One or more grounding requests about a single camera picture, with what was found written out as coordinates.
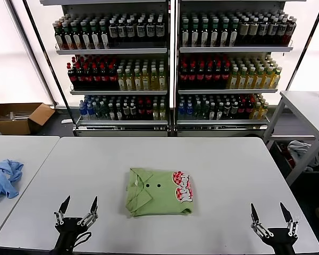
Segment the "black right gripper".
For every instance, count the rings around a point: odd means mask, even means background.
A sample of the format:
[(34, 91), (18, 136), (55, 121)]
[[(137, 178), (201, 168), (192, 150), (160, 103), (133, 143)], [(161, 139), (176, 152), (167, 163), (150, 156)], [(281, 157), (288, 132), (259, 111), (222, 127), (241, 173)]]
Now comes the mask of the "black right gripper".
[(275, 255), (295, 255), (293, 245), (298, 240), (299, 221), (294, 221), (291, 212), (281, 202), (280, 207), (287, 228), (268, 228), (266, 229), (259, 220), (257, 211), (253, 203), (251, 206), (251, 228), (262, 238), (263, 243), (272, 247)]

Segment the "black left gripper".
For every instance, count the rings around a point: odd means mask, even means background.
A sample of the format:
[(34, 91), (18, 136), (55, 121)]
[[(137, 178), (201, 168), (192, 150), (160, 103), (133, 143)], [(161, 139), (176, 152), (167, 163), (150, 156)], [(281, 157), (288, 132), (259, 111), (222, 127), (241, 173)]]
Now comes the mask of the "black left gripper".
[(55, 228), (59, 233), (55, 246), (50, 250), (50, 254), (73, 254), (73, 249), (79, 244), (85, 243), (92, 236), (88, 231), (98, 218), (98, 196), (95, 197), (91, 205), (90, 212), (81, 218), (65, 217), (71, 196), (69, 195), (64, 202), (61, 203), (55, 215)]

